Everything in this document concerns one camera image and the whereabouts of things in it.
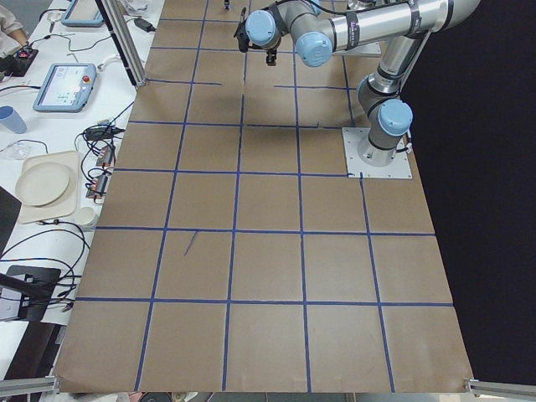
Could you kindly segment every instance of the black cable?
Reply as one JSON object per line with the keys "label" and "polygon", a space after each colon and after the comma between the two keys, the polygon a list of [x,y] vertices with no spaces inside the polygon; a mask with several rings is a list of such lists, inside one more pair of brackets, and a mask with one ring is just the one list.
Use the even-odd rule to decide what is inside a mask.
{"label": "black cable", "polygon": [[[317,7],[318,9],[322,10],[325,13],[330,13],[330,14],[333,14],[333,15],[346,15],[346,12],[344,12],[344,11],[335,11],[335,10],[330,10],[328,8],[324,8],[321,5],[316,4],[312,0],[280,0],[279,2],[276,2],[276,6],[279,6],[280,4],[284,4],[284,3],[288,3],[288,2],[297,2],[297,1],[307,2],[307,3]],[[403,2],[397,2],[395,4],[403,4],[403,3],[407,4],[408,1],[406,0],[406,1],[403,1]],[[381,8],[390,7],[391,5],[392,5],[391,3],[387,3],[387,4],[383,4],[381,6],[377,6],[377,7],[374,7],[374,8],[365,8],[363,10],[356,10],[354,12],[357,13],[357,14],[366,13],[366,12],[371,11],[371,10],[379,10]]]}
{"label": "black cable", "polygon": [[[300,1],[300,0],[280,0],[279,2],[276,2],[276,6],[279,6],[280,4],[285,4],[285,3],[288,3],[288,2],[296,2],[296,1]],[[330,10],[329,8],[324,8],[321,5],[316,4],[312,0],[303,0],[303,1],[308,2],[309,4],[317,7],[318,9],[322,10],[325,13],[330,13],[330,14],[333,14],[333,15],[346,15],[346,13],[342,12],[342,11],[335,11],[335,10]]]}
{"label": "black cable", "polygon": [[41,89],[40,86],[36,86],[36,85],[11,85],[11,86],[6,86],[5,88],[0,89],[0,92],[2,92],[3,90],[11,90],[13,88],[31,88],[33,90]]}
{"label": "black cable", "polygon": [[[19,302],[20,301],[20,299],[12,299],[10,297],[5,297],[5,296],[0,296],[0,299],[9,300],[11,302],[15,302],[15,301]],[[61,302],[61,301],[63,302],[65,300],[68,300],[69,302],[74,302],[75,301],[75,299],[69,299],[68,297],[66,297],[65,299],[62,299],[61,301],[59,299],[61,299],[61,297],[50,297],[51,304]],[[39,302],[44,302],[45,300],[46,299],[37,299],[37,300],[34,300],[33,302],[39,303]]]}
{"label": "black cable", "polygon": [[121,115],[123,113],[125,113],[126,111],[128,111],[128,109],[134,105],[134,101],[132,101],[125,109],[123,109],[116,117],[114,117],[114,119],[112,121],[110,121],[110,123],[108,123],[109,126],[111,126],[113,124],[114,121],[116,121],[119,117],[121,117]]}
{"label": "black cable", "polygon": [[64,35],[58,35],[56,33],[52,33],[52,34],[49,34],[49,35],[46,35],[46,36],[43,36],[41,39],[35,39],[31,44],[30,44],[30,47],[33,47],[34,44],[36,42],[39,42],[41,40],[47,40],[47,39],[50,39],[52,38],[53,36],[57,36],[58,38],[63,38],[63,39],[67,39],[69,41],[69,44],[67,45],[67,49],[71,52],[71,53],[74,53],[74,52],[82,52],[84,50],[89,50],[89,49],[93,49],[97,44],[99,44],[100,42],[104,42],[105,40],[111,38],[111,36],[107,36],[103,39],[99,39],[97,40],[96,42],[94,42],[90,47],[88,48],[82,48],[82,49],[72,49],[70,47],[70,45],[72,45],[72,40],[69,36],[64,36]]}
{"label": "black cable", "polygon": [[44,10],[41,15],[39,15],[39,21],[41,21],[41,18],[49,11],[67,11],[67,8],[49,8],[48,10]]}
{"label": "black cable", "polygon": [[88,181],[88,182],[92,182],[91,178],[85,174],[85,171],[84,171],[84,162],[85,162],[85,159],[88,157],[88,155],[91,153],[91,148],[88,150],[88,152],[85,153],[84,157],[82,157],[82,160],[80,161],[80,170],[82,171],[82,174],[84,175],[84,178]]}
{"label": "black cable", "polygon": [[[57,263],[60,263],[60,264],[63,264],[67,267],[67,272],[65,272],[62,276],[60,276],[56,281],[50,281],[50,282],[47,282],[47,281],[43,281],[44,285],[48,285],[48,286],[63,286],[63,287],[67,287],[68,289],[65,290],[65,291],[61,291],[57,297],[51,299],[51,301],[42,301],[42,304],[47,304],[47,305],[54,305],[54,304],[65,304],[65,309],[70,309],[72,307],[72,302],[74,301],[73,299],[69,299],[67,296],[74,290],[76,289],[76,287],[78,286],[77,284],[75,284],[75,279],[76,278],[80,278],[79,275],[76,275],[75,272],[74,272],[74,267],[80,262],[80,260],[82,259],[82,257],[84,256],[84,253],[85,253],[85,248],[87,247],[87,249],[89,250],[90,249],[90,246],[89,244],[87,243],[86,239],[85,239],[85,234],[84,234],[84,231],[82,230],[82,228],[77,225],[77,224],[73,224],[71,222],[66,222],[66,221],[60,221],[58,219],[54,220],[53,222],[43,222],[41,221],[40,222],[41,225],[50,225],[50,224],[69,224],[69,225],[72,225],[74,226],[79,232],[80,234],[76,234],[75,232],[72,232],[70,230],[67,230],[67,229],[48,229],[48,230],[45,230],[43,232],[39,232],[37,234],[33,234],[25,239],[22,239],[20,240],[19,242],[15,243],[14,245],[12,245],[11,247],[9,247],[7,250],[5,250],[2,255],[0,255],[0,262],[19,262],[19,261],[29,261],[29,260],[49,260],[49,261],[53,261],[53,262],[57,262]],[[76,261],[74,262],[73,265],[69,265],[67,264],[66,262],[62,261],[62,260],[58,260],[58,259],[55,259],[55,258],[48,258],[48,257],[35,257],[35,258],[17,258],[17,259],[3,259],[2,258],[11,250],[13,250],[15,247],[18,247],[19,245],[21,245],[22,243],[28,241],[28,240],[31,240],[37,236],[40,236],[40,235],[43,235],[45,233],[50,233],[50,232],[67,232],[67,233],[70,233],[72,234],[73,236],[77,237],[78,239],[82,240],[82,250],[78,256],[78,258],[76,259]],[[71,279],[71,283],[70,284],[60,284],[61,281],[65,280],[65,279]],[[30,304],[38,304],[36,301],[32,301]]]}
{"label": "black cable", "polygon": [[45,144],[44,142],[42,141],[38,141],[38,140],[18,140],[17,143],[19,142],[37,142],[38,144],[43,144],[44,145],[44,150],[49,153],[49,147],[47,147],[47,144]]}
{"label": "black cable", "polygon": [[13,250],[15,247],[18,247],[19,245],[21,245],[22,243],[26,242],[26,241],[29,241],[37,236],[40,236],[40,235],[44,235],[45,233],[49,233],[49,232],[67,232],[67,233],[71,233],[73,236],[76,236],[78,237],[79,239],[83,240],[84,241],[84,244],[85,246],[89,249],[90,246],[87,244],[87,242],[85,241],[85,239],[83,239],[82,236],[76,234],[75,232],[71,232],[70,230],[67,230],[67,229],[48,229],[48,230],[44,230],[43,232],[39,232],[39,233],[36,233],[36,234],[32,234],[31,236],[25,238],[25,239],[22,239],[20,241],[18,241],[17,243],[15,243],[14,245],[12,245],[11,247],[9,247],[8,249],[6,249],[1,255],[0,255],[0,258],[3,258],[9,251]]}

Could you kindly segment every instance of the blue tape line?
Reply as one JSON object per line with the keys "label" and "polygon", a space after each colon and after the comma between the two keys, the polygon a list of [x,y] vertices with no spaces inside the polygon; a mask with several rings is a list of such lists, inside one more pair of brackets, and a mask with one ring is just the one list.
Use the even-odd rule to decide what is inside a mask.
{"label": "blue tape line", "polygon": [[220,82],[196,82],[196,81],[171,81],[171,80],[157,80],[153,78],[147,79],[147,81],[151,82],[163,82],[165,84],[190,84],[190,85],[218,85],[223,86]]}
{"label": "blue tape line", "polygon": [[382,340],[384,341],[384,351],[385,351],[385,362],[387,363],[387,371],[389,375],[389,385],[391,387],[391,392],[396,392],[394,387],[394,378],[393,378],[393,369],[391,367],[391,359],[389,357],[389,345],[387,344],[387,335],[385,332],[385,321],[384,321],[384,313],[382,311],[381,307],[381,297],[379,294],[379,285],[378,285],[378,275],[376,273],[376,262],[374,260],[374,249],[372,246],[372,235],[370,234],[370,223],[369,223],[369,212],[367,210],[367,199],[365,197],[365,188],[363,185],[363,174],[361,173],[361,177],[359,178],[359,187],[361,188],[361,195],[363,197],[363,211],[365,215],[365,227],[367,229],[367,237],[368,237],[368,251],[370,253],[370,263],[372,266],[372,273],[374,277],[374,288],[376,290],[376,298],[378,300],[378,313],[379,313],[379,324],[381,326],[382,331]]}
{"label": "blue tape line", "polygon": [[129,120],[130,123],[135,124],[168,124],[170,126],[182,126],[184,121],[157,121],[157,120]]}
{"label": "blue tape line", "polygon": [[239,23],[240,21],[232,20],[232,19],[195,19],[195,18],[160,18],[160,21],[185,21],[185,22],[191,22],[191,23],[202,23],[203,21],[206,23]]}
{"label": "blue tape line", "polygon": [[[205,0],[204,19],[207,16],[208,8],[209,8],[209,0]],[[202,38],[203,38],[203,30],[204,30],[204,21],[201,24],[201,32],[199,34],[198,49],[197,49],[197,53],[195,55],[195,62],[193,64],[192,82],[195,81],[195,73],[196,73],[196,70],[197,70],[197,67],[198,67],[198,60],[199,60],[199,53],[200,53],[199,48],[201,47],[201,41],[202,41]],[[193,84],[190,84],[190,91],[188,93],[188,102],[186,104],[186,109],[185,109],[185,112],[184,112],[184,120],[183,120],[184,122],[188,121],[188,112],[189,112],[190,103],[191,103],[191,100],[192,100],[192,92],[193,92]],[[180,143],[179,143],[179,146],[178,146],[177,158],[176,158],[176,161],[175,161],[175,170],[178,170],[178,164],[179,164],[179,161],[180,161],[181,151],[182,151],[182,148],[183,148],[183,140],[184,140],[184,132],[185,132],[185,130],[186,130],[186,125],[183,125],[183,132],[182,132],[182,135],[181,135],[181,140],[180,140]],[[147,314],[147,323],[146,323],[146,328],[145,328],[145,334],[144,334],[144,337],[143,337],[142,352],[141,352],[140,361],[139,361],[139,364],[138,364],[137,378],[136,378],[136,384],[135,384],[135,390],[136,391],[139,390],[140,382],[142,380],[143,363],[144,363],[144,360],[145,360],[145,351],[146,351],[146,348],[147,348],[147,338],[148,338],[148,335],[149,335],[149,327],[151,326],[152,306],[153,306],[153,301],[154,301],[156,291],[157,291],[158,276],[160,274],[160,267],[161,267],[161,264],[162,264],[162,255],[163,255],[164,245],[166,243],[166,235],[167,235],[167,229],[168,229],[168,223],[169,223],[169,216],[171,215],[171,209],[172,209],[172,206],[173,206],[173,194],[175,192],[176,184],[177,184],[177,173],[174,173],[173,174],[172,187],[171,187],[171,191],[170,191],[170,194],[169,194],[169,200],[168,200],[168,203],[167,203],[168,207],[167,207],[167,212],[166,212],[166,220],[165,220],[165,224],[164,224],[164,228],[163,228],[163,232],[162,232],[162,241],[161,241],[161,244],[160,244],[160,250],[158,252],[157,269],[155,271],[155,276],[154,276],[154,280],[153,280],[153,283],[152,283],[152,293],[151,293],[151,299],[152,300],[151,300],[151,302],[149,304],[149,313]]]}
{"label": "blue tape line", "polygon": [[[197,50],[198,48],[193,48],[191,46],[151,46],[151,49],[161,49],[161,50]],[[209,52],[233,52],[233,53],[240,53],[238,49],[218,49],[218,48],[200,48],[201,51],[209,51]],[[252,53],[264,53],[264,50],[254,50],[251,49],[250,52]],[[289,50],[277,50],[277,53],[281,54],[293,54],[293,52]]]}
{"label": "blue tape line", "polygon": [[[247,63],[247,55],[244,59],[244,68]],[[244,135],[244,108],[245,108],[245,97],[242,94],[241,105],[240,105],[240,136],[238,140],[238,157],[236,161],[236,182],[234,186],[234,211],[233,211],[233,232],[231,236],[231,251],[230,251],[230,262],[229,262],[229,281],[227,284],[227,308],[225,311],[225,337],[224,337],[224,367],[222,372],[221,379],[221,390],[225,391],[227,389],[227,361],[229,354],[229,325],[230,325],[230,314],[231,314],[231,294],[233,291],[233,269],[235,267],[235,245],[236,245],[236,223],[238,221],[238,203],[239,203],[239,193],[240,193],[240,166],[242,161],[242,139]]]}
{"label": "blue tape line", "polygon": [[[98,230],[148,230],[162,231],[164,228],[150,228],[146,226],[97,226]],[[333,232],[321,230],[269,230],[269,229],[213,229],[213,228],[170,228],[166,230],[174,232],[215,232],[215,233],[253,233],[263,235],[301,235],[315,236],[391,236],[391,237],[436,237],[434,233],[367,233],[367,232]]]}
{"label": "blue tape line", "polygon": [[317,126],[299,126],[297,123],[291,124],[248,124],[248,127],[261,127],[261,128],[318,128]]}
{"label": "blue tape line", "polygon": [[181,299],[166,297],[99,297],[78,296],[78,302],[138,302],[138,303],[177,303],[177,304],[240,304],[240,305],[284,305],[284,306],[357,306],[357,307],[454,307],[454,303],[422,301],[311,301],[298,300],[228,300],[228,299]]}
{"label": "blue tape line", "polygon": [[[274,88],[294,88],[294,85],[274,85]],[[329,85],[296,85],[300,90],[348,90],[342,86],[329,86]]]}
{"label": "blue tape line", "polygon": [[296,54],[292,55],[292,73],[294,75],[294,112],[296,118],[296,157],[298,166],[298,200],[300,211],[300,253],[301,253],[301,293],[303,295],[303,335],[305,346],[305,368],[307,378],[307,392],[312,392],[311,381],[311,358],[309,355],[309,322],[307,320],[307,279],[306,279],[306,266],[305,266],[305,245],[303,235],[303,193],[302,193],[302,157],[301,157],[301,143],[300,143],[300,128],[299,128],[299,109],[298,109],[298,89],[296,86]]}
{"label": "blue tape line", "polygon": [[145,362],[145,352],[147,350],[147,339],[149,337],[149,328],[151,327],[152,306],[153,304],[152,302],[150,302],[149,309],[147,311],[147,323],[145,325],[145,332],[143,333],[143,343],[142,343],[142,350],[140,352],[140,361],[137,366],[136,384],[134,385],[136,390],[140,388],[140,383],[142,381],[143,363]]}
{"label": "blue tape line", "polygon": [[211,127],[240,127],[240,124],[236,123],[200,123],[196,121],[188,121],[186,126],[211,126]]}
{"label": "blue tape line", "polygon": [[312,178],[345,178],[341,173],[294,173],[294,172],[254,172],[254,171],[230,171],[230,170],[187,170],[187,169],[157,169],[149,167],[116,167],[117,172],[148,172],[148,173],[192,173],[192,174],[245,174],[258,176],[307,176]]}

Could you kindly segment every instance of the power adapter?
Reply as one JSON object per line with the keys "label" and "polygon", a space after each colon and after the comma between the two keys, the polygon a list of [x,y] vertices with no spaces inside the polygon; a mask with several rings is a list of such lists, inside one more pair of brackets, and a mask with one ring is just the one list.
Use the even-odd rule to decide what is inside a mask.
{"label": "power adapter", "polygon": [[141,30],[145,31],[145,32],[153,32],[153,31],[156,31],[157,29],[154,28],[152,26],[151,23],[149,23],[148,21],[146,21],[145,19],[143,18],[136,18],[134,20],[134,24]]}
{"label": "power adapter", "polygon": [[87,141],[99,141],[109,140],[124,131],[122,128],[115,126],[97,126],[85,129],[83,134]]}

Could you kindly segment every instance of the black stand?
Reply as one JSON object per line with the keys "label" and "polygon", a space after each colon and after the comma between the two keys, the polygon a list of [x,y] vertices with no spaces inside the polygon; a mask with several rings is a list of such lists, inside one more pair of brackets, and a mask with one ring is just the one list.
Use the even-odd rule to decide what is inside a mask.
{"label": "black stand", "polygon": [[[0,274],[0,287],[18,291],[29,298],[27,306],[21,306],[18,316],[24,321],[41,321],[56,287],[61,270],[38,266],[11,265],[6,275]],[[33,283],[13,276],[28,275]]]}

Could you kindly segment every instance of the black curtain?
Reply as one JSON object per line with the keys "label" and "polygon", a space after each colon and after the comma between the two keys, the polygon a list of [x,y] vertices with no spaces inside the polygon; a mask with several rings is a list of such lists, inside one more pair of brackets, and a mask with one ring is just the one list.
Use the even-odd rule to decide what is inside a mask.
{"label": "black curtain", "polygon": [[403,92],[474,376],[514,384],[536,384],[535,53],[536,2],[482,0]]}

